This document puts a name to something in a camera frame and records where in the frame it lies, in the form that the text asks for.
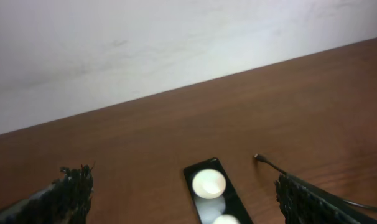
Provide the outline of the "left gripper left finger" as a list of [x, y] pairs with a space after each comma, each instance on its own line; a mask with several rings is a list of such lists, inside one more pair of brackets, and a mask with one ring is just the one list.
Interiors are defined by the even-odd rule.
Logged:
[[93, 168], [61, 167], [61, 179], [47, 188], [0, 209], [0, 224], [86, 223], [91, 209]]

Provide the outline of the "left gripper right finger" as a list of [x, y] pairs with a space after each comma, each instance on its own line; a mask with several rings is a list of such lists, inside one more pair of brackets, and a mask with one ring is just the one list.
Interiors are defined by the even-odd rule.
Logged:
[[353, 208], [377, 212], [377, 207], [344, 200], [296, 176], [281, 174], [274, 185], [285, 224], [377, 224]]

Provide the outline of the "black smartphone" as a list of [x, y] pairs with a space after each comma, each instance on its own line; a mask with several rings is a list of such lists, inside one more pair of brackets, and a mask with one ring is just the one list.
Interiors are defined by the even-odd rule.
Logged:
[[253, 224], [217, 157], [183, 169], [201, 224]]

